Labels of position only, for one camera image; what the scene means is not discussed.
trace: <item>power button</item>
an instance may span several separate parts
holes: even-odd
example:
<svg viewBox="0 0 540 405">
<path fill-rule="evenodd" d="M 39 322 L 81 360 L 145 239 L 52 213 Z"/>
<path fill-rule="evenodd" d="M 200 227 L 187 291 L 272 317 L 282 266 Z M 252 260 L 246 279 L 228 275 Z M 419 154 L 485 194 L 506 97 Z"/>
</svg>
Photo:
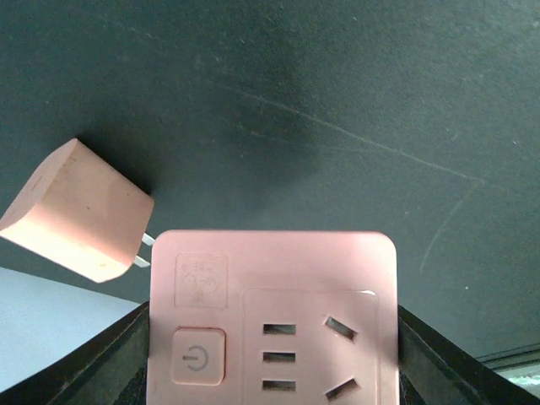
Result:
<svg viewBox="0 0 540 405">
<path fill-rule="evenodd" d="M 183 327 L 172 338 L 171 378 L 176 384 L 217 386 L 225 374 L 225 333 Z"/>
</svg>

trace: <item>white surface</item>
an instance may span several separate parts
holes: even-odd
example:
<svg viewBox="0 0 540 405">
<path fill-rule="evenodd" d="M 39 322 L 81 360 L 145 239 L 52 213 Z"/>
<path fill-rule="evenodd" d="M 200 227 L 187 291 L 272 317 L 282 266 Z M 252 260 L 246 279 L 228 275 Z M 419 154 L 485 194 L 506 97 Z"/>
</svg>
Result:
<svg viewBox="0 0 540 405">
<path fill-rule="evenodd" d="M 540 398 L 540 363 L 504 370 L 499 374 Z"/>
<path fill-rule="evenodd" d="M 71 353 L 137 306 L 0 267 L 0 392 Z"/>
<path fill-rule="evenodd" d="M 171 378 L 176 384 L 217 386 L 223 380 L 225 334 L 221 329 L 179 329 L 172 353 Z"/>
</svg>

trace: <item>metal prong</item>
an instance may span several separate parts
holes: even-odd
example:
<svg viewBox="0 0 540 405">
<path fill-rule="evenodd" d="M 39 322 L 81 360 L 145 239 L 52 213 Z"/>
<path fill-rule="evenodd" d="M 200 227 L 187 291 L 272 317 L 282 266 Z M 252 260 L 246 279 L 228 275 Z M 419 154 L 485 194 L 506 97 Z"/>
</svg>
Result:
<svg viewBox="0 0 540 405">
<path fill-rule="evenodd" d="M 149 234 L 143 234 L 143 243 L 147 246 L 152 246 L 155 243 L 155 239 Z"/>
<path fill-rule="evenodd" d="M 142 257 L 135 256 L 135 261 L 133 262 L 135 266 L 139 266 L 140 268 L 145 268 L 150 265 L 146 260 L 144 260 Z"/>
</svg>

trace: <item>pink power strip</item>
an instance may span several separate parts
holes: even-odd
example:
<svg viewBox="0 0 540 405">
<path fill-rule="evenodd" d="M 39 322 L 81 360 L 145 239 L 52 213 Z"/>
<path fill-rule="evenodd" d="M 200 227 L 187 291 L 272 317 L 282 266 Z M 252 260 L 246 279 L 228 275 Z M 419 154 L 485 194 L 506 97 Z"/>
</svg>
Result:
<svg viewBox="0 0 540 405">
<path fill-rule="evenodd" d="M 398 404 L 396 267 L 371 232 L 164 233 L 147 404 Z"/>
</svg>

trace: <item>pink power adapter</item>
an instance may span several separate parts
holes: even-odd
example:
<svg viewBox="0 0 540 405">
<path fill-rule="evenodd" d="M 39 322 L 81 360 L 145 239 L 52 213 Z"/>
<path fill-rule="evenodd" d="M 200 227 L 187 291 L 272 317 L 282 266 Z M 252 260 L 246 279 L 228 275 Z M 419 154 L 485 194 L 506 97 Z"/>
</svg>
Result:
<svg viewBox="0 0 540 405">
<path fill-rule="evenodd" d="M 137 256 L 154 200 L 72 139 L 52 152 L 0 218 L 0 236 L 96 283 L 124 274 Z"/>
<path fill-rule="evenodd" d="M 377 233 L 164 233 L 147 404 L 397 404 L 396 267 Z"/>
</svg>

